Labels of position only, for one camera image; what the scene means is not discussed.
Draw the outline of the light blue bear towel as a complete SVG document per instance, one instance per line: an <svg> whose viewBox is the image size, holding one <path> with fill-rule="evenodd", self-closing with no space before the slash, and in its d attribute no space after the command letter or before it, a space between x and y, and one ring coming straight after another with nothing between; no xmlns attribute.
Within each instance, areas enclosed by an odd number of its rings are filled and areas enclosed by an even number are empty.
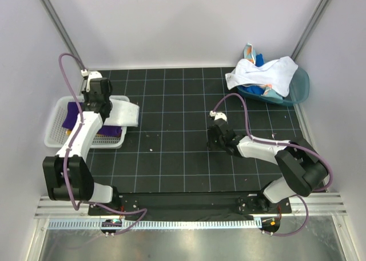
<svg viewBox="0 0 366 261"><path fill-rule="evenodd" d="M111 99L112 110L105 126L137 127L140 107L125 100Z"/></svg>

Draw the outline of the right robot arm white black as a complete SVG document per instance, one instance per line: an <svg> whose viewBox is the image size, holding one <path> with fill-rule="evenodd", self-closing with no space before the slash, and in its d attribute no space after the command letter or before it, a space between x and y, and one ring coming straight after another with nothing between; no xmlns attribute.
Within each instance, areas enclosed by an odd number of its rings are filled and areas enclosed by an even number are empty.
<svg viewBox="0 0 366 261"><path fill-rule="evenodd" d="M249 202L255 210L271 213L290 196L307 197L329 176L325 163L305 139L292 142L240 135L222 120L209 126L207 133L210 150L219 148L231 156L263 160L280 169L282 177L268 183Z"/></svg>

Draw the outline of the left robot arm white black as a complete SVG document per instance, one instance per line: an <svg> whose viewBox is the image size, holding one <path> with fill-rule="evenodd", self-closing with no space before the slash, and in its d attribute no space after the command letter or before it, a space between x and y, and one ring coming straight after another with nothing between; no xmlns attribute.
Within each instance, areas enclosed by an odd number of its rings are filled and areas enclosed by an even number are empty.
<svg viewBox="0 0 366 261"><path fill-rule="evenodd" d="M85 162L94 137L110 117L112 84L107 78L88 78L82 94L82 103L74 98L78 116L69 138L55 156L42 162L47 193L51 200L70 201L75 210L83 202L100 203L104 212L116 215L121 201L115 189L96 183Z"/></svg>

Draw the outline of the purple folded towel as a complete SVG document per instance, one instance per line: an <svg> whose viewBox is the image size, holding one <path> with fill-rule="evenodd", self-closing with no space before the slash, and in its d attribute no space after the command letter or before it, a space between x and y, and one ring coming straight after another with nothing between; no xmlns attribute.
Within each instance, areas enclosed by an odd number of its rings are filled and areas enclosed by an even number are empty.
<svg viewBox="0 0 366 261"><path fill-rule="evenodd" d="M62 124L62 127L66 130L71 130L74 128L77 116L79 114L77 104L75 102L69 102L67 104L67 114L66 118ZM98 133L103 136L110 136L114 138L119 138L122 134L122 127L120 126L106 126L103 125L101 129L99 129Z"/></svg>

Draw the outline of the black grid mat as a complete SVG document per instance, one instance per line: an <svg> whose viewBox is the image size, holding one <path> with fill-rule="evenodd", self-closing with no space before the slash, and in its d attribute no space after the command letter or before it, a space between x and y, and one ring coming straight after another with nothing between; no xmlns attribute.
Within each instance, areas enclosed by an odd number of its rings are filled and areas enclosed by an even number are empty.
<svg viewBox="0 0 366 261"><path fill-rule="evenodd" d="M264 139L303 135L293 107L234 96L224 79L229 72L228 67L102 71L113 94L140 107L140 122L127 129L120 148L89 151L93 179L120 192L257 191L278 179L281 171L274 164L207 148L209 112L215 107L238 133L249 127Z"/></svg>

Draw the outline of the white plastic basket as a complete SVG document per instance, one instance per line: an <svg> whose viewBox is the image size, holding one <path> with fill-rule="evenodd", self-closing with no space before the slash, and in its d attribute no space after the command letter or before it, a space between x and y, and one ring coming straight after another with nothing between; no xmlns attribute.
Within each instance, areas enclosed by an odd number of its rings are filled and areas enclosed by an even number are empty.
<svg viewBox="0 0 366 261"><path fill-rule="evenodd" d="M74 102L72 96L65 96L57 101L46 127L44 138L45 146L60 149L67 141L69 136L65 135L66 129L62 127L62 124L66 118L67 104L69 102ZM90 148L120 148L126 132L127 128L123 127L122 134L119 138L110 136L94 137Z"/></svg>

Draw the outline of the white towel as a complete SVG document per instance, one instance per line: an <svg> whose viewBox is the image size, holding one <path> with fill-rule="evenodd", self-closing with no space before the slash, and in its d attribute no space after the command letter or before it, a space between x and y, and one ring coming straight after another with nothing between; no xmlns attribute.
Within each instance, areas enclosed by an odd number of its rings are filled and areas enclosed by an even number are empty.
<svg viewBox="0 0 366 261"><path fill-rule="evenodd" d="M278 95L287 97L291 80L298 65L290 57L269 61L260 67L241 59L231 73L225 74L229 90L237 86L270 86Z"/></svg>

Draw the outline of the dark blue towel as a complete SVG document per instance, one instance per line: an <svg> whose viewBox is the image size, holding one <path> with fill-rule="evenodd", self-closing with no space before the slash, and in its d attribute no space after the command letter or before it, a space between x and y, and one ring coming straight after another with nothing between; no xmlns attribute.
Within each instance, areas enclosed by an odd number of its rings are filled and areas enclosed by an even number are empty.
<svg viewBox="0 0 366 261"><path fill-rule="evenodd" d="M255 66L261 67L264 65L264 58L262 54L256 55Z"/></svg>

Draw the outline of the orange patterned towel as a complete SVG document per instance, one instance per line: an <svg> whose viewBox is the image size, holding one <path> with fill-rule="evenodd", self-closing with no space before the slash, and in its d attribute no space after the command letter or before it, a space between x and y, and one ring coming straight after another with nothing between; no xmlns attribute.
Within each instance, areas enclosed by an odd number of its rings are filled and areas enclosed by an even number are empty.
<svg viewBox="0 0 366 261"><path fill-rule="evenodd" d="M256 52L253 48L253 45L250 43L247 43L243 50L243 58L247 61L250 61L252 64L256 64Z"/></svg>

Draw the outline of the teal plastic bowl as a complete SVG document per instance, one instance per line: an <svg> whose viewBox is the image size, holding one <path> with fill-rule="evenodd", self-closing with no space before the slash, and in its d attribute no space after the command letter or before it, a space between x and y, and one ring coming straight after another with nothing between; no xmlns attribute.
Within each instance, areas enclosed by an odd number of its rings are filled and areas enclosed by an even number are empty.
<svg viewBox="0 0 366 261"><path fill-rule="evenodd" d="M289 85L289 95L282 100L267 98L262 95L244 91L243 86L238 86L237 93L242 97L251 98L257 101L267 102L275 105L291 107L304 102L309 96L309 76L305 70L298 67Z"/></svg>

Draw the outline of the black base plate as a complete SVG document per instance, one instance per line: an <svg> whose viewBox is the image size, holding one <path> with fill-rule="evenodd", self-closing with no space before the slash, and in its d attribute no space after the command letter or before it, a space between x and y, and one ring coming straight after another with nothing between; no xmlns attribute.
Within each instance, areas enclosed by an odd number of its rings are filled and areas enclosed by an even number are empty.
<svg viewBox="0 0 366 261"><path fill-rule="evenodd" d="M122 212L138 212L128 215L128 220L138 219L140 210L145 208L143 220L158 222L249 220L260 214L292 212L288 198L273 204L260 191L115 193L106 206Z"/></svg>

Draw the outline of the aluminium rail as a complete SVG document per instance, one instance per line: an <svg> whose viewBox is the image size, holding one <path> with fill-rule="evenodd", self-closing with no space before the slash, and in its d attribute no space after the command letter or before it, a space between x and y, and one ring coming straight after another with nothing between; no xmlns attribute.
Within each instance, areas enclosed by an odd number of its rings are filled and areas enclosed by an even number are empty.
<svg viewBox="0 0 366 261"><path fill-rule="evenodd" d="M321 192L311 194L300 200L293 196L281 205L281 213L288 216L285 209L289 207L294 216L304 216L308 210L310 216L346 216L347 211L343 200L337 192ZM35 219L47 218L81 218L86 217L89 211L87 204L82 204L79 210L75 210L69 202L54 202L47 196L42 196L38 202L34 215Z"/></svg>

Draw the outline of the left aluminium frame post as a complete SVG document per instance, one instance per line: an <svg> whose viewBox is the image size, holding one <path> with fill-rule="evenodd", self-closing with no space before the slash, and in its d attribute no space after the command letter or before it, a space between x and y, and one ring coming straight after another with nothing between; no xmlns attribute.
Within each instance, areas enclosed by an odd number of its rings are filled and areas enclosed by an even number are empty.
<svg viewBox="0 0 366 261"><path fill-rule="evenodd" d="M66 28L63 25L51 0L39 0L39 1L41 2L43 8L45 9L45 11L46 11L48 17L50 18L53 26L55 27L56 31L58 32L63 44L65 45L65 47L67 49L67 51L65 53L74 58L74 60L77 63L77 66L79 67L80 70L85 70L86 67L85 67L84 63L82 62L81 57L80 57L73 41L71 40L71 37L69 36L68 32L66 31Z"/></svg>

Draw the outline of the aluminium frame post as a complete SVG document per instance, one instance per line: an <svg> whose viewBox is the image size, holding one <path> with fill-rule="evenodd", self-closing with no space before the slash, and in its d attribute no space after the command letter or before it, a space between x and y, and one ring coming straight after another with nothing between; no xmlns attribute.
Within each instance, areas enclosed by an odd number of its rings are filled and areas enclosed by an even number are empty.
<svg viewBox="0 0 366 261"><path fill-rule="evenodd" d="M303 50L305 44L311 37L313 31L315 30L317 24L320 22L325 10L329 6L331 0L319 0L318 4L316 5L313 14L311 15L303 33L301 34L294 51L292 52L291 58L296 61L299 57L301 51Z"/></svg>
<svg viewBox="0 0 366 261"><path fill-rule="evenodd" d="M77 66L79 67L80 70L85 70L86 67L85 67L84 63L82 62L81 57L80 57L73 41L71 40L71 37L69 36L68 32L66 31L66 28L63 25L51 0L39 0L39 1L41 2L43 8L45 9L45 11L46 11L48 17L50 18L53 26L55 27L56 31L58 32L63 44L65 45L65 47L67 49L67 51L65 53L74 58L74 60L77 63Z"/></svg>

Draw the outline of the right aluminium frame post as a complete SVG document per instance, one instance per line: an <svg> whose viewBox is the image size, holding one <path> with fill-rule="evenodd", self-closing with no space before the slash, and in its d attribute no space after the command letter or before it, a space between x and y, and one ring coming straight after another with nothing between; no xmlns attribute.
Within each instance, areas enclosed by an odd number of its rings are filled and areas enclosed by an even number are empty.
<svg viewBox="0 0 366 261"><path fill-rule="evenodd" d="M325 10L329 6L331 0L319 0L318 4L316 5L313 14L311 15L303 33L301 34L294 51L292 52L291 58L296 61L299 57L301 51L303 50L305 44L311 37L313 31L315 30L317 24L320 22Z"/></svg>

